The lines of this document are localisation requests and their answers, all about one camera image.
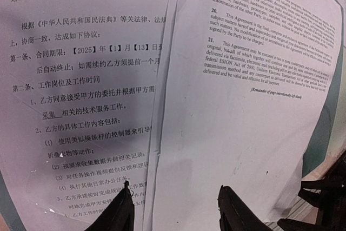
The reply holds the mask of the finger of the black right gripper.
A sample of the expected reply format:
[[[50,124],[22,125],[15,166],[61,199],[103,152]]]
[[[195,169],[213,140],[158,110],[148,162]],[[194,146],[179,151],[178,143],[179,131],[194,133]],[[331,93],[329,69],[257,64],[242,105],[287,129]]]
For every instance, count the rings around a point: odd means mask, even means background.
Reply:
[[[280,219],[277,222],[282,230],[345,230],[345,210],[336,211],[318,211],[315,215],[310,213],[304,218],[304,221],[293,219]]]
[[[322,179],[302,181],[298,196],[318,209],[345,209],[345,153]]]

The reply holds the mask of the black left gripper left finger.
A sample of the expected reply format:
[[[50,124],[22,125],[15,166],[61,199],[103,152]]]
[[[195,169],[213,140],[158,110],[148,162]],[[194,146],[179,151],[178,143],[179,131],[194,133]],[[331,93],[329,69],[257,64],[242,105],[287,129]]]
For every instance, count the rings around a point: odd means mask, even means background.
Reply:
[[[135,206],[129,181],[86,231],[134,231]]]

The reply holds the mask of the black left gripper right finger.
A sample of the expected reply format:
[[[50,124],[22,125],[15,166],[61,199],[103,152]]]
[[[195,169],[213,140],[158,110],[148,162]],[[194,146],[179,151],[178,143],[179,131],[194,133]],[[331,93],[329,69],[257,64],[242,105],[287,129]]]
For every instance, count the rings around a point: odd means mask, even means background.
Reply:
[[[217,200],[221,215],[220,230],[268,230],[268,227],[256,217],[229,186],[221,186]]]

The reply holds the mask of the dark green folder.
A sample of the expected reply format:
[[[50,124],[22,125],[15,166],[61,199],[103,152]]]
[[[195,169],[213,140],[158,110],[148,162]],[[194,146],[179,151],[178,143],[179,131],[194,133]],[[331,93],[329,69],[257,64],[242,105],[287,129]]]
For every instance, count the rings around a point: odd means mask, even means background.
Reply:
[[[12,230],[86,230],[123,188],[135,230],[261,222],[325,157],[337,0],[1,0],[1,204]]]

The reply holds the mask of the printed paper stack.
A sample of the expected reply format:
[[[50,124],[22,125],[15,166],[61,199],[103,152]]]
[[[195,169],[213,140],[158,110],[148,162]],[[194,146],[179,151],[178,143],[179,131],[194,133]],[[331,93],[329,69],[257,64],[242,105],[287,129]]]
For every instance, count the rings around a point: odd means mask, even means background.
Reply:
[[[231,187],[261,222],[291,211],[337,106],[337,0],[169,0],[144,230],[219,230]]]

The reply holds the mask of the printed paper sheet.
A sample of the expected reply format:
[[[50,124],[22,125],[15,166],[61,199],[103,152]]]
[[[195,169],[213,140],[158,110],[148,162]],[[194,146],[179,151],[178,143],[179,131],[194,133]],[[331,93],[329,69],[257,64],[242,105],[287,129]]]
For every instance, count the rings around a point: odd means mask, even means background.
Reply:
[[[1,214],[84,230],[130,183],[142,227],[168,0],[1,0]]]

